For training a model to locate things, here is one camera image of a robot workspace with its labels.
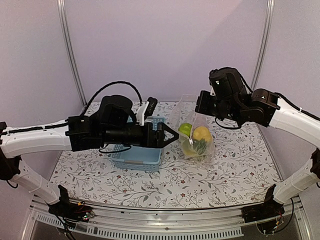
vertical metal pole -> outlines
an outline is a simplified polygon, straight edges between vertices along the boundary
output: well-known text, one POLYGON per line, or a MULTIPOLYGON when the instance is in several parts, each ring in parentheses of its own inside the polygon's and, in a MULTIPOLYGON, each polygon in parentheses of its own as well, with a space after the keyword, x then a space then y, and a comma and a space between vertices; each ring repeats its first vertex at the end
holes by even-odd
POLYGON ((250 86, 252 90, 254 90, 257 87, 259 75, 260 75, 263 61, 265 58, 265 53, 266 53, 266 49, 267 49, 268 38, 269 38, 269 33, 270 33, 270 28, 271 28, 272 16, 274 13, 274 6, 275 6, 275 0, 268 0, 266 14, 265 14, 263 34, 262 34, 262 41, 261 41, 261 45, 260 45, 260 51, 259 51, 256 65, 255 65, 252 83, 250 86))
POLYGON ((65 1, 64 0, 57 0, 57 4, 58 4, 58 11, 59 11, 59 17, 60 17, 60 22, 61 22, 62 34, 63 34, 63 38, 64 38, 66 52, 67 52, 68 58, 69 58, 69 63, 70 63, 75 87, 78 92, 78 95, 79 95, 79 98, 81 100, 82 105, 85 106, 87 104, 87 100, 86 100, 85 92, 84 92, 84 89, 82 87, 82 83, 80 80, 80 76, 79 76, 79 72, 78 72, 78 68, 77 68, 77 63, 76 63, 74 51, 73 51, 72 44, 71 44, 65 1))

black wire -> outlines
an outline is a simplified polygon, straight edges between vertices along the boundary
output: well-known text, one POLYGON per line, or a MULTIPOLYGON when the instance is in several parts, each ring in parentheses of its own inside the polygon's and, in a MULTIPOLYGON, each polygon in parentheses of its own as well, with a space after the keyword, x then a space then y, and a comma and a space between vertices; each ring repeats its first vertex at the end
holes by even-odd
POLYGON ((250 91, 250 93, 253 93, 252 89, 249 87, 248 83, 246 82, 246 80, 244 79, 244 77, 241 75, 240 72, 238 72, 240 74, 241 80, 244 83, 244 85, 246 86, 246 88, 250 91))
POLYGON ((18 187, 18 183, 15 186, 13 186, 8 180, 6 181, 6 183, 9 184, 9 186, 13 189, 16 189, 18 187))
POLYGON ((274 232, 275 234, 283 231, 283 230, 290 224, 292 218, 294 217, 295 204, 294 204, 294 201, 292 200, 292 198, 290 198, 290 200, 291 200, 291 203, 292 203, 292 212, 291 212, 291 216, 290 216, 290 218, 289 218, 289 221, 286 223, 286 225, 285 225, 283 228, 281 228, 281 229, 278 230, 278 231, 275 231, 275 232, 274 232))
POLYGON ((222 125, 220 125, 220 124, 217 122, 217 117, 214 118, 214 121, 215 121, 215 123, 216 123, 220 128, 223 128, 223 129, 238 130, 238 129, 241 128, 241 126, 236 126, 236 127, 222 126, 222 125))
POLYGON ((56 216, 56 218, 62 223, 63 225, 63 228, 64 228, 64 233, 65 233, 65 236, 69 239, 69 240, 76 240, 75 237, 73 236, 72 232, 69 230, 69 228, 67 227, 67 224, 65 222, 63 222, 61 220, 61 218, 57 215, 57 214, 54 214, 56 216))
POLYGON ((117 153, 122 153, 122 152, 128 151, 131 148, 132 148, 132 146, 129 146, 128 148, 121 149, 121 150, 118 150, 118 151, 101 151, 101 149, 99 149, 99 153, 102 153, 102 154, 117 154, 117 153))
POLYGON ((107 87, 110 87, 112 85, 115 85, 115 84, 126 84, 126 85, 129 85, 130 87, 133 88, 133 90, 136 92, 136 94, 138 95, 138 98, 139 98, 139 101, 140 101, 140 106, 142 106, 142 98, 141 98, 141 95, 138 91, 138 89, 130 82, 128 81, 113 81, 113 82, 110 82, 106 85, 104 85, 103 87, 101 87, 98 91, 95 92, 95 94, 91 97, 91 99, 89 100, 89 102, 86 104, 85 108, 83 109, 82 113, 80 114, 80 116, 83 116, 85 115, 86 111, 88 110, 88 108, 90 107, 91 103, 93 102, 93 100, 95 99, 95 97, 104 89, 106 89, 107 87))
MULTIPOLYGON (((289 101, 283 94, 279 93, 279 92, 275 92, 275 94, 277 94, 278 96, 280 96, 283 100, 285 100, 291 107, 293 107, 294 109, 300 111, 300 108, 297 107, 296 105, 294 105, 291 101, 289 101)), ((320 118, 318 116, 315 116, 313 115, 312 113, 306 111, 306 110, 301 110, 301 112, 305 115, 308 115, 309 117, 317 120, 317 121, 320 121, 320 118)))
POLYGON ((68 125, 68 122, 66 121, 64 123, 59 123, 59 124, 56 124, 56 125, 46 125, 44 127, 42 127, 42 126, 32 126, 32 127, 29 127, 29 128, 10 130, 9 132, 4 131, 4 132, 0 133, 0 136, 7 135, 7 134, 25 133, 25 132, 36 131, 36 130, 55 129, 55 128, 61 128, 61 127, 67 126, 67 125, 68 125))

plastic bag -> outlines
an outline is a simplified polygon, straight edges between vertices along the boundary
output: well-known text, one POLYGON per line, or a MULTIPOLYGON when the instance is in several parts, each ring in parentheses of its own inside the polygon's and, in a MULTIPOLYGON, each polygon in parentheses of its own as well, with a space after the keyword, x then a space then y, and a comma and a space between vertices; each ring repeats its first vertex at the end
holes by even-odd
POLYGON ((172 110, 170 126, 179 133, 179 145, 186 159, 211 159, 215 152, 214 138, 207 117, 195 112, 196 95, 182 95, 172 110))

yellow lemon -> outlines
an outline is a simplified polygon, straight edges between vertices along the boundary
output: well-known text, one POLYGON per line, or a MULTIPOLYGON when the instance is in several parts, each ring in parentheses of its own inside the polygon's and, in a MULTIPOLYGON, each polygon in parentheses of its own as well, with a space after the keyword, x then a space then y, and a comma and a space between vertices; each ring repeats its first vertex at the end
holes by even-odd
POLYGON ((207 127, 198 126, 192 133, 192 139, 196 141, 204 139, 208 143, 213 140, 213 137, 207 127))

white tablecloth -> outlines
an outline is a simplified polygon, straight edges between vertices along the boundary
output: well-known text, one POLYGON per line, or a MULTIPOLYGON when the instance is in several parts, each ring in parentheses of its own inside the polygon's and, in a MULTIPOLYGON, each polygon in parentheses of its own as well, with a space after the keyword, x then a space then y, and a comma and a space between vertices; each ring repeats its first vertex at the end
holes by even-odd
MULTIPOLYGON (((174 102, 159 102, 154 115, 168 119, 174 106, 174 102)), ((98 107, 93 103, 88 114, 98 107)), ((216 146, 210 166, 185 160, 177 142, 163 150, 159 172, 118 169, 108 159, 110 154, 97 149, 66 151, 50 181, 63 185, 76 199, 133 207, 207 208, 261 202, 267 188, 280 178, 256 124, 226 130, 213 117, 207 121, 216 146)))

